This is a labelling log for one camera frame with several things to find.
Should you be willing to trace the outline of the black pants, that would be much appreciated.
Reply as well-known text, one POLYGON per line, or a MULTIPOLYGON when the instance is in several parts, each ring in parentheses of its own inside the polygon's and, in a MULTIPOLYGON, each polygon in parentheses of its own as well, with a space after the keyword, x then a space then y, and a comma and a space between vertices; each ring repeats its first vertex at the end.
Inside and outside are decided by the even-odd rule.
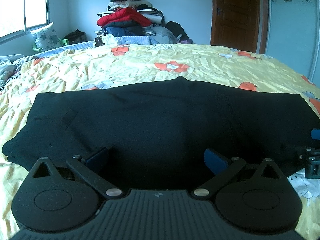
POLYGON ((189 189, 209 180, 210 150, 257 164, 273 159, 290 176, 301 147, 318 148, 319 117, 298 94, 263 93, 178 77, 110 89, 40 93, 3 154, 31 169, 102 147, 93 169, 118 187, 189 189))

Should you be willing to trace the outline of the yellow carrot print bedspread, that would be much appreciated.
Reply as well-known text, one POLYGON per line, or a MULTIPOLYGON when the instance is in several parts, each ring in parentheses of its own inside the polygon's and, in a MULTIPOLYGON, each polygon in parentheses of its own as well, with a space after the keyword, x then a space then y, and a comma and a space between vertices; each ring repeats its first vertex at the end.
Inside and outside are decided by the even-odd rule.
POLYGON ((184 77, 257 92, 296 93, 319 112, 319 89, 264 54, 183 44, 102 46, 24 57, 1 87, 1 143, 25 125, 38 93, 107 89, 184 77))

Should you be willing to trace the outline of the crumpled light blue blanket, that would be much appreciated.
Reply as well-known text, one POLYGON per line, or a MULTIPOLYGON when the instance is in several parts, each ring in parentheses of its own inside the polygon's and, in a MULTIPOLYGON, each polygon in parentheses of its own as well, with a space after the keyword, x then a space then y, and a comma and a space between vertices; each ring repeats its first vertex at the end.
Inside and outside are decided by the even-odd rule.
POLYGON ((24 58, 22 54, 14 54, 0 57, 0 83, 4 85, 17 69, 19 60, 24 58))

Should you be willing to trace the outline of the green plastic chair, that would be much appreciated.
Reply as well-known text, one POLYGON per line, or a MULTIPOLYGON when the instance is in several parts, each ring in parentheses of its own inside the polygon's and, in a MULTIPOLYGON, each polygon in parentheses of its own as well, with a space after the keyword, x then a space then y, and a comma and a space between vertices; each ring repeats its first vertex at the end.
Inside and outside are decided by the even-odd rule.
MULTIPOLYGON (((59 38, 59 43, 62 47, 64 46, 68 46, 69 45, 69 40, 68 39, 61 39, 59 38)), ((37 53, 41 53, 43 52, 43 50, 41 48, 38 48, 36 43, 33 43, 33 51, 37 52, 37 53)))

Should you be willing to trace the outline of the dark bag on floor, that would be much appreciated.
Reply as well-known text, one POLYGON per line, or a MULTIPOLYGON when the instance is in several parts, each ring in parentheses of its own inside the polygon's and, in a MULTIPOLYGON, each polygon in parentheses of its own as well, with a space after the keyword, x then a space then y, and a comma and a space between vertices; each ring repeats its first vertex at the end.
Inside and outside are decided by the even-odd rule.
POLYGON ((87 41, 87 36, 86 33, 83 31, 79 31, 76 29, 75 31, 67 34, 64 39, 67 39, 69 44, 77 44, 81 42, 86 42, 87 41))

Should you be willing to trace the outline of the floral pillow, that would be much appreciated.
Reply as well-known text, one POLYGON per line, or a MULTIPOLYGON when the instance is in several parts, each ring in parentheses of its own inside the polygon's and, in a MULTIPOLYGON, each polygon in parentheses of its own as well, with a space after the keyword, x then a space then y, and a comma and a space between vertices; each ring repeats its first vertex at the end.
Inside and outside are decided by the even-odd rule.
POLYGON ((38 48, 48 51, 62 47, 59 43, 59 37, 54 29, 54 23, 50 23, 44 27, 31 31, 34 42, 38 48))

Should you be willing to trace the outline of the blue quilted mattress edge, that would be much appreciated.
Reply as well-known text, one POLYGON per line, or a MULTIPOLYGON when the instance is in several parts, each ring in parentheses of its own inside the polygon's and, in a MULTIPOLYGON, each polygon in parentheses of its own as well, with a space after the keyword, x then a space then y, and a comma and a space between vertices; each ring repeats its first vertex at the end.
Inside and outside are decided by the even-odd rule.
MULTIPOLYGON (((150 36, 122 36, 114 37, 111 34, 102 36, 102 43, 108 46, 122 46, 129 44, 137 45, 154 45, 159 44, 153 37, 150 36)), ((63 52, 64 50, 81 50, 81 49, 90 49, 95 47, 95 41, 81 42, 73 45, 63 46, 60 48, 48 50, 42 53, 35 54, 36 57, 49 57, 63 52)))

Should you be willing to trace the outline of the brown wooden door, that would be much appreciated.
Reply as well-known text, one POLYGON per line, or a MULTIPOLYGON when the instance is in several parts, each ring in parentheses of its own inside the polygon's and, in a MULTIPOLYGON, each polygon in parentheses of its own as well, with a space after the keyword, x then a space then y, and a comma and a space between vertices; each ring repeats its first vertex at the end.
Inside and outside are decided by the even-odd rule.
POLYGON ((270 0, 213 0, 210 44, 263 54, 270 0))

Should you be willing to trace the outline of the pile of clothes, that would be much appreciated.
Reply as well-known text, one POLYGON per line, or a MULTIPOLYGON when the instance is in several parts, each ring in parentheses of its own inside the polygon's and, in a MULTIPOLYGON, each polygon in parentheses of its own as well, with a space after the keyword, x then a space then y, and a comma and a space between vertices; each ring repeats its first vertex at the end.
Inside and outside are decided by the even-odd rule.
POLYGON ((110 0, 108 10, 98 16, 101 29, 95 33, 99 36, 147 36, 151 43, 193 43, 180 24, 165 21, 163 12, 147 0, 110 0))

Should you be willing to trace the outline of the red jacket on pile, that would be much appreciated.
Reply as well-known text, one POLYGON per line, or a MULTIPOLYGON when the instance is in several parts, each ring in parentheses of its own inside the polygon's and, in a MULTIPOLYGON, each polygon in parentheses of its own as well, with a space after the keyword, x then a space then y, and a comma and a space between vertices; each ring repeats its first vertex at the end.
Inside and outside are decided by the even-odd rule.
POLYGON ((124 21, 135 21, 140 24, 142 27, 148 27, 151 25, 151 21, 145 16, 136 12, 131 8, 123 8, 117 12, 114 12, 109 15, 102 16, 97 20, 97 25, 100 27, 105 26, 106 24, 112 22, 124 22, 124 21))

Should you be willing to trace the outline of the window with grey frame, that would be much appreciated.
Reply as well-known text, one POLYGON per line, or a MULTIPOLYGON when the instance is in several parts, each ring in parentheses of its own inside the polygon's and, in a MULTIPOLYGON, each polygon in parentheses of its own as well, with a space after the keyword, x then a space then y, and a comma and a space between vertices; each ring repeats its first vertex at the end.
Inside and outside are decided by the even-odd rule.
POLYGON ((1 44, 49 23, 49 0, 1 0, 1 44))

